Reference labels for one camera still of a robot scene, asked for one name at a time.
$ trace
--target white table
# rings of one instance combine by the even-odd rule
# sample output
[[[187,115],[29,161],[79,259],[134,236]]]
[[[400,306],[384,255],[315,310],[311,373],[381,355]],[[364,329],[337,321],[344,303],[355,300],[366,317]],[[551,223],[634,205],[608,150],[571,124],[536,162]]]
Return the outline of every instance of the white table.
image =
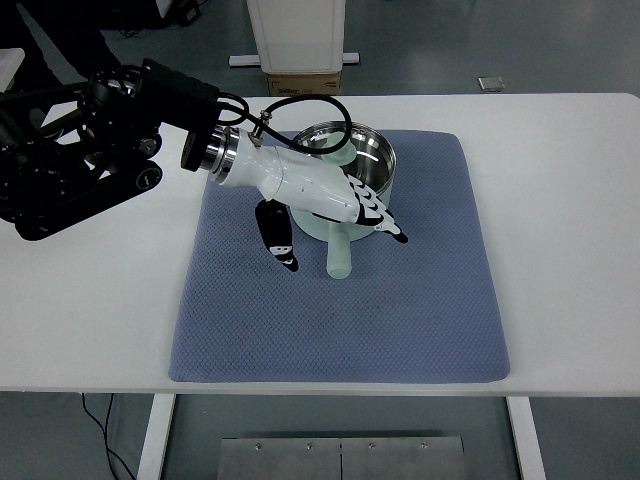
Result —
[[[252,111],[272,101],[252,99]],[[173,329],[207,179],[203,171],[180,170],[185,134],[165,126],[156,157],[165,178],[152,192],[37,243],[0,224],[0,389],[640,395],[636,97],[342,101],[355,121],[376,129],[459,138],[511,359],[506,379],[449,385],[172,382],[167,369]],[[272,125],[295,130],[334,118],[330,107],[313,103],[276,112]]]

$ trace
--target table leg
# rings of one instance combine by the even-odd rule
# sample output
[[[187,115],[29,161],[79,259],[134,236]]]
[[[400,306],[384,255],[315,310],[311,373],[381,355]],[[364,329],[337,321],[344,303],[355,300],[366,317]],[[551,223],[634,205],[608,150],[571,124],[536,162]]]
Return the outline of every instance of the table leg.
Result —
[[[507,397],[522,480],[546,480],[529,397]]]
[[[175,394],[156,393],[149,414],[147,434],[140,456],[138,480],[159,480],[162,476],[162,464],[171,429]]]

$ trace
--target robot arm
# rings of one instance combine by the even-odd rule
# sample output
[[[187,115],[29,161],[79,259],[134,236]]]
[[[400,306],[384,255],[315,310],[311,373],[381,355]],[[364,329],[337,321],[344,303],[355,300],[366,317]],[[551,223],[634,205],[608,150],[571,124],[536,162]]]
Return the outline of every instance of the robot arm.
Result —
[[[334,221],[373,225],[406,241],[373,192],[339,167],[309,156],[336,151],[349,139],[348,112],[331,97],[297,97],[270,107],[272,111],[311,99],[329,101],[343,112],[347,127],[343,140],[330,148],[311,149],[294,145],[272,130],[268,126],[271,111],[263,112],[261,119],[253,117],[242,98],[151,60],[141,68],[100,72],[88,84],[67,88],[62,96],[59,93],[0,99],[0,217],[14,223],[27,240],[45,238],[154,188],[162,170],[150,159],[161,147],[158,128],[164,122],[189,132],[183,168],[209,170],[224,187],[260,190],[268,201],[267,210],[276,212],[258,217],[265,244],[276,257],[278,248],[290,250],[291,243],[290,223],[282,218],[283,204]],[[77,110],[39,131],[20,121],[24,107],[74,97]],[[238,117],[222,121],[223,110]],[[256,124],[253,132],[233,128],[245,120]],[[60,145],[55,141],[71,130],[78,132],[79,142]],[[261,146],[263,131],[298,151]],[[267,230],[282,230],[282,234],[265,237]]]

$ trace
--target black cable on floor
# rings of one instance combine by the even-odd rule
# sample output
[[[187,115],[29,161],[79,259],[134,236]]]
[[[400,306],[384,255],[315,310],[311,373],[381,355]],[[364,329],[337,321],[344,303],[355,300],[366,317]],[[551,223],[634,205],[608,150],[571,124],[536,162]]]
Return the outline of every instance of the black cable on floor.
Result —
[[[105,418],[104,421],[104,427],[102,426],[102,423],[100,423],[100,420],[98,420],[88,409],[87,409],[87,403],[86,403],[86,398],[85,398],[85,394],[82,394],[82,408],[84,409],[85,413],[87,415],[89,415],[89,417],[91,417],[91,419],[98,425],[98,427],[100,427],[100,431],[102,431],[102,438],[104,439],[104,448],[105,448],[105,452],[107,454],[107,462],[109,463],[109,469],[111,470],[111,475],[113,475],[113,478],[115,478],[116,480],[118,479],[118,475],[116,474],[114,468],[113,468],[113,464],[111,463],[111,456],[113,455],[114,457],[116,457],[118,459],[118,461],[122,464],[122,466],[125,468],[125,470],[127,471],[127,473],[129,474],[129,477],[132,478],[132,480],[135,480],[135,475],[131,472],[131,470],[129,469],[128,465],[125,463],[125,461],[120,457],[120,455],[118,455],[116,452],[114,452],[113,450],[111,450],[111,448],[109,447],[109,440],[108,440],[108,433],[109,433],[109,417],[111,416],[111,407],[113,406],[113,398],[114,398],[115,394],[111,394],[111,397],[109,399],[109,408],[107,410],[107,416]]]

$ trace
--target small object on floor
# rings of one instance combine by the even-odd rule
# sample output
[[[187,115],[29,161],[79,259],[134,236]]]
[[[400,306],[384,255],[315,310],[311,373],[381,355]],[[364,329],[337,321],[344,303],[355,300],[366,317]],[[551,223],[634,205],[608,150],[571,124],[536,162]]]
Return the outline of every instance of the small object on floor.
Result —
[[[483,92],[502,92],[505,89],[502,77],[478,77]]]

